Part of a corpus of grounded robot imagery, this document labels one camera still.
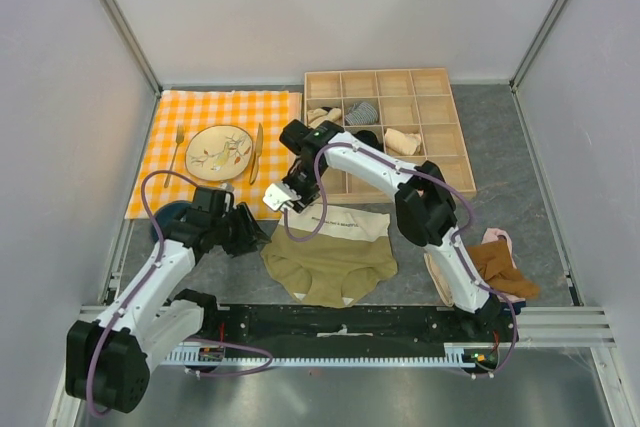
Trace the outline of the olive green white-band underwear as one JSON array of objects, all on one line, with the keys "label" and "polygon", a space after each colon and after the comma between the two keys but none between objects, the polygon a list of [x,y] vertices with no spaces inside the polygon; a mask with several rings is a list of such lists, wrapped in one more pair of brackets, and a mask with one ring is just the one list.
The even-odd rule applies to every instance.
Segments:
[{"label": "olive green white-band underwear", "polygon": [[297,302],[346,308],[398,272],[388,214],[313,205],[280,221],[261,251],[269,276]]}]

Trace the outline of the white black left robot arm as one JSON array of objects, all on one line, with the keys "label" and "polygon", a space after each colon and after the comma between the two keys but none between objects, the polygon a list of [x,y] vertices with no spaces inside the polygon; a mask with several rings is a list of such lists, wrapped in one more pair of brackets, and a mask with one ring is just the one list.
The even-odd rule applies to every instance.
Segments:
[{"label": "white black left robot arm", "polygon": [[134,410],[175,347],[218,332],[213,296],[186,289],[168,298],[202,257],[216,247],[238,257],[270,241],[247,204],[217,188],[196,188],[192,200],[167,204],[151,222],[156,241],[144,266],[101,314],[76,321],[66,336],[65,391],[96,417]]}]

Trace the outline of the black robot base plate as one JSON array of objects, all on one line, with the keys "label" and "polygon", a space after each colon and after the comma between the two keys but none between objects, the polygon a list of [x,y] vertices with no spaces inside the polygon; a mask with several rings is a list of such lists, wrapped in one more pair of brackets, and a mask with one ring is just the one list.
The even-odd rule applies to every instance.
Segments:
[{"label": "black robot base plate", "polygon": [[260,348],[276,359],[436,357],[446,343],[512,340],[501,314],[479,326],[452,309],[432,306],[228,304],[205,316],[196,336]]}]

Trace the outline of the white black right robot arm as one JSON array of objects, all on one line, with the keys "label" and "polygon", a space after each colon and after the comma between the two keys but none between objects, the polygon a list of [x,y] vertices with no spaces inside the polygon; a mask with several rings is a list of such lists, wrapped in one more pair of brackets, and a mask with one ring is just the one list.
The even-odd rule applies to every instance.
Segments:
[{"label": "white black right robot arm", "polygon": [[326,207],[321,178],[328,168],[364,181],[393,201],[400,233],[435,261],[458,311],[460,333],[477,341],[493,330],[501,303],[473,265],[455,213],[456,203],[461,202],[472,220],[470,204],[446,184],[435,163],[416,166],[395,159],[330,121],[311,128],[294,120],[285,126],[280,142],[295,160],[286,176],[264,194],[271,210],[300,213],[316,199]]}]

